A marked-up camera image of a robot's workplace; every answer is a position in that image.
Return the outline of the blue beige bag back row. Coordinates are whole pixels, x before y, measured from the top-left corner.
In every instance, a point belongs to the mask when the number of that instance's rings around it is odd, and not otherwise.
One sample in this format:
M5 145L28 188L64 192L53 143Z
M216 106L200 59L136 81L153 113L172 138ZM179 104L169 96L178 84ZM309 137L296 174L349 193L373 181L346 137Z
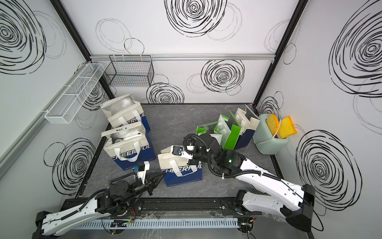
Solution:
M188 165L188 159L174 156L168 147L158 154L160 169L165 172L164 181L167 187L202 181L202 164Z

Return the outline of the green white bag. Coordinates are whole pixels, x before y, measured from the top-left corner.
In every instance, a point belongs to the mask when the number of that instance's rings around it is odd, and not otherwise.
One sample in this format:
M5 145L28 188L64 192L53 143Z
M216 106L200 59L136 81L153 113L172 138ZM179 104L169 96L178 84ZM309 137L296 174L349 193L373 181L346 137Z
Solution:
M197 126L197 135L208 133L221 144L222 134L218 131L218 124L219 122L216 121Z
M223 149L234 150L241 129L241 124L238 122L232 111L229 111L229 116L227 117L220 115L218 125L215 127L215 131L222 136L220 146Z

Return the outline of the blue beige takeout bag front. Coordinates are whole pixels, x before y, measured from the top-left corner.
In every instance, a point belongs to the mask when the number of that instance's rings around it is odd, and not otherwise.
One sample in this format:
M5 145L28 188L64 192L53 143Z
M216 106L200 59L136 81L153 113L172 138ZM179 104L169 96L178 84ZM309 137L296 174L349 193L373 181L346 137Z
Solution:
M238 150L249 144L260 123L260 119L249 105L245 105L244 110L238 108L235 113L235 118L241 126L240 135L234 148L235 150Z

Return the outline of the blue beige bag first row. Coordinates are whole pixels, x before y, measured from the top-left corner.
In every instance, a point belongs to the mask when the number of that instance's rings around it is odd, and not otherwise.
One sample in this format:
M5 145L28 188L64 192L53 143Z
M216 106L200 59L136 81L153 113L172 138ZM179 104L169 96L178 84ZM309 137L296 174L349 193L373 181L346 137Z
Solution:
M141 122L147 132L151 130L142 105L139 101L134 100L133 94L108 100L102 103L100 108L112 128Z

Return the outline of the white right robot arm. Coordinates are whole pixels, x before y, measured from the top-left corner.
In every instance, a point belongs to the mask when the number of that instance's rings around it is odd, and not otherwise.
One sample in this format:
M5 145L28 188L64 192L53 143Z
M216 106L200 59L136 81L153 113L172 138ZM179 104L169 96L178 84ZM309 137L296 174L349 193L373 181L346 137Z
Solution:
M188 159L189 165L206 163L211 174L223 180L237 179L261 191L261 194L238 191L235 207L239 213L262 212L279 216L294 228L311 232L315 202L313 186L281 179L246 156L222 148L217 139L207 133L186 135L181 156Z

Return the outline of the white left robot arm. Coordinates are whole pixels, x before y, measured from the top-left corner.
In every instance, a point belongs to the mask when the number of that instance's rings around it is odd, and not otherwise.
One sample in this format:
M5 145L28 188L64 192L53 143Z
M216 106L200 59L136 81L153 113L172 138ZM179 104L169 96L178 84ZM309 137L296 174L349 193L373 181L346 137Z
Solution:
M134 176L135 182L128 183L125 177L110 181L109 187L94 192L84 203L64 211L49 213L41 211L36 215L36 231L33 239L56 239L73 228L103 217L122 215L133 208L143 193L153 194L153 190L164 178L164 172L146 173L145 179Z

